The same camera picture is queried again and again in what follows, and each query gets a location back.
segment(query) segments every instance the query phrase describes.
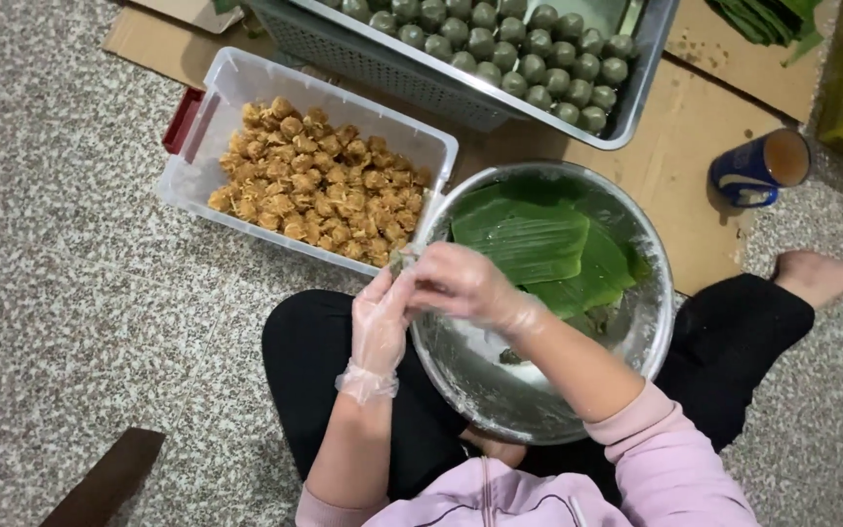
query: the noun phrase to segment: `clear plastic container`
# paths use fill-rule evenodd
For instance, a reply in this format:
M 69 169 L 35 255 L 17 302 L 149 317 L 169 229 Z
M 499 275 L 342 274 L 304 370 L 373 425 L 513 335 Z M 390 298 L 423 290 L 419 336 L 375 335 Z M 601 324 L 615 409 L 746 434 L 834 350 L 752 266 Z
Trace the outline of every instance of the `clear plastic container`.
M 190 126 L 181 151 L 170 157 L 158 183 L 158 193 L 168 204 L 228 225 L 237 231 L 310 254 L 325 262 L 344 266 L 367 275 L 379 270 L 320 247 L 293 240 L 282 234 L 243 222 L 207 207 L 207 198 L 228 183 L 219 159 L 228 151 L 233 130 L 242 127 L 241 108 L 247 102 L 271 102 L 282 96 L 299 111 L 318 106 L 330 116 L 331 124 L 357 126 L 361 137 L 377 135 L 386 139 L 389 149 L 403 154 L 419 166 L 431 169 L 432 195 L 419 218 L 419 228 L 433 205 L 443 197 L 457 157 L 457 139 L 411 117 L 349 93 L 285 66 L 236 48 L 223 48 L 214 58 L 203 83 L 207 93 Z

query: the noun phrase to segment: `pink jacket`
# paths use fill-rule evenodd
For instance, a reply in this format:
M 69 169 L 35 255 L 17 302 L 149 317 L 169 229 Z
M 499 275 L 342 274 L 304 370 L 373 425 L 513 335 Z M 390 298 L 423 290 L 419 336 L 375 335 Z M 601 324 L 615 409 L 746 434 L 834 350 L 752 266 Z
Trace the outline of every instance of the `pink jacket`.
M 369 509 L 333 507 L 305 488 L 295 521 L 301 527 L 757 525 L 711 442 L 654 385 L 647 383 L 620 413 L 586 426 L 616 463 L 622 510 L 604 501 L 586 475 L 540 478 L 481 458 L 444 473 L 413 500 Z

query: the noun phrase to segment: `pink sleeve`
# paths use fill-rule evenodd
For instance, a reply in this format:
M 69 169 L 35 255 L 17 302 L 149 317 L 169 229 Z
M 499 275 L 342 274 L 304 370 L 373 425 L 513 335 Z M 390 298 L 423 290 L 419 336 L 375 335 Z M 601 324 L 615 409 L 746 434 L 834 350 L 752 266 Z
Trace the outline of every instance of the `pink sleeve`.
M 298 527 L 360 527 L 389 504 L 385 499 L 378 505 L 353 509 L 340 508 L 325 504 L 307 489 L 301 486 L 301 499 L 295 512 L 295 525 Z
M 616 463 L 622 509 L 634 525 L 757 525 L 709 439 L 650 382 L 622 411 L 586 427 Z

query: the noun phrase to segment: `green dough ball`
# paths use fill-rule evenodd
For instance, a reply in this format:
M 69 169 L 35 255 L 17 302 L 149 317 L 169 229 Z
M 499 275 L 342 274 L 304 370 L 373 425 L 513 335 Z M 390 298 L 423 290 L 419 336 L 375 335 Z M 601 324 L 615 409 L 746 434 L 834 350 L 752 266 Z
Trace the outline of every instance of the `green dough ball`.
M 497 9 L 486 2 L 480 2 L 470 15 L 470 25 L 489 29 L 492 34 L 497 29 Z
M 392 14 L 399 23 L 413 23 L 422 16 L 419 0 L 392 0 Z
M 532 16 L 529 17 L 529 29 L 544 29 L 551 32 L 557 21 L 558 11 L 552 6 L 542 4 L 532 11 Z
M 448 7 L 441 0 L 424 0 L 421 2 L 419 25 L 426 33 L 437 33 L 446 18 L 448 18 Z
M 516 60 L 519 59 L 519 53 L 516 52 L 515 46 L 509 42 L 497 42 L 497 47 L 493 49 L 493 62 L 497 65 L 500 71 L 507 73 L 512 71 L 512 67 L 516 65 Z
M 581 33 L 584 30 L 584 17 L 578 13 L 568 13 L 563 15 L 555 22 L 555 30 L 552 32 L 555 35 L 556 41 L 570 42 L 578 45 L 581 43 Z
M 448 16 L 458 20 L 470 20 L 470 11 L 473 10 L 473 0 L 445 0 L 444 5 L 448 7 Z
M 399 29 L 399 40 L 416 50 L 424 49 L 424 31 L 416 25 L 403 25 Z
M 395 15 L 386 11 L 380 11 L 373 15 L 373 18 L 369 19 L 369 26 L 391 37 L 395 36 L 395 31 L 399 27 L 395 22 Z
M 471 75 L 477 71 L 477 59 L 474 58 L 474 55 L 469 54 L 468 52 L 457 52 L 451 57 L 451 61 L 448 62 L 448 64 L 460 69 L 463 72 L 470 73 Z
M 603 45 L 603 56 L 626 60 L 633 53 L 633 38 L 630 35 L 614 35 Z
M 475 27 L 470 30 L 467 50 L 479 61 L 493 58 L 493 33 L 489 29 Z
M 601 72 L 601 59 L 592 54 L 583 54 L 571 65 L 571 77 L 593 82 Z
M 525 36 L 522 48 L 528 54 L 545 58 L 552 53 L 552 36 L 544 29 L 533 29 Z
M 578 127 L 590 133 L 598 133 L 607 126 L 607 114 L 596 106 L 588 106 L 581 110 L 581 116 L 578 117 Z
M 575 126 L 578 124 L 578 118 L 581 116 L 581 111 L 577 106 L 568 102 L 559 102 L 552 111 L 552 114 L 557 118 L 568 123 L 568 125 Z
M 529 9 L 528 0 L 500 0 L 499 14 L 515 19 L 524 19 L 525 12 Z
M 363 23 L 369 22 L 369 4 L 366 0 L 344 0 L 340 10 L 348 17 Z
M 545 89 L 545 86 L 533 86 L 530 88 L 525 92 L 525 102 L 528 102 L 543 112 L 548 112 L 548 109 L 552 108 L 552 96 L 548 95 L 548 90 Z
M 587 102 L 591 100 L 591 84 L 583 79 L 574 79 L 568 85 L 568 91 L 561 98 L 562 101 L 568 102 L 578 108 L 587 106 Z
M 481 62 L 478 64 L 474 76 L 486 81 L 486 84 L 493 87 L 499 87 L 499 82 L 503 78 L 503 74 L 499 71 L 497 65 L 492 62 Z
M 568 92 L 568 85 L 571 82 L 571 77 L 568 71 L 553 67 L 545 72 L 545 78 L 542 79 L 542 85 L 548 90 L 548 95 L 552 99 L 559 99 Z
M 431 35 L 424 42 L 424 52 L 438 60 L 449 61 L 454 50 L 451 48 L 451 41 L 440 35 Z
M 574 46 L 568 42 L 556 42 L 552 44 L 552 52 L 548 54 L 545 62 L 550 67 L 560 67 L 562 69 L 570 69 L 574 64 L 574 57 L 577 51 Z
M 615 86 L 626 79 L 626 75 L 628 74 L 629 69 L 626 67 L 626 62 L 616 57 L 611 57 L 601 64 L 601 74 L 598 76 L 598 84 Z
M 545 80 L 545 61 L 539 55 L 525 55 L 516 69 L 530 85 Z
M 455 50 L 461 49 L 470 37 L 470 30 L 467 29 L 467 24 L 456 18 L 444 20 L 444 25 L 441 26 L 439 33 L 441 37 L 451 42 L 451 47 Z
M 522 96 L 525 95 L 525 90 L 529 88 L 529 83 L 519 73 L 509 71 L 509 73 L 503 75 L 503 80 L 500 81 L 499 87 L 513 97 L 522 99 Z
M 513 46 L 519 46 L 525 42 L 525 24 L 522 20 L 507 17 L 499 24 L 497 38 L 503 42 L 509 42 Z
M 597 29 L 588 29 L 581 36 L 581 53 L 601 56 L 603 51 L 603 37 Z
M 591 92 L 591 104 L 604 112 L 610 112 L 616 103 L 616 92 L 609 86 L 594 86 Z

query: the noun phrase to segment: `speckled granite floor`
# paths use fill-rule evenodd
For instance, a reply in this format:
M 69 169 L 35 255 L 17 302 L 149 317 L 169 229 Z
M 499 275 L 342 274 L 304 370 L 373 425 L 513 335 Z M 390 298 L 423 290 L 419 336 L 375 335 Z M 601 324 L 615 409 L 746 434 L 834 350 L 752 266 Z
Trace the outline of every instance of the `speckled granite floor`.
M 118 524 L 287 524 L 299 483 L 259 329 L 289 293 L 363 278 L 158 201 L 182 88 L 100 51 L 118 9 L 0 2 L 0 525 L 39 523 L 133 425 L 169 439 Z M 822 164 L 760 214 L 748 270 L 843 255 L 843 170 Z M 843 303 L 724 458 L 764 524 L 843 525 Z

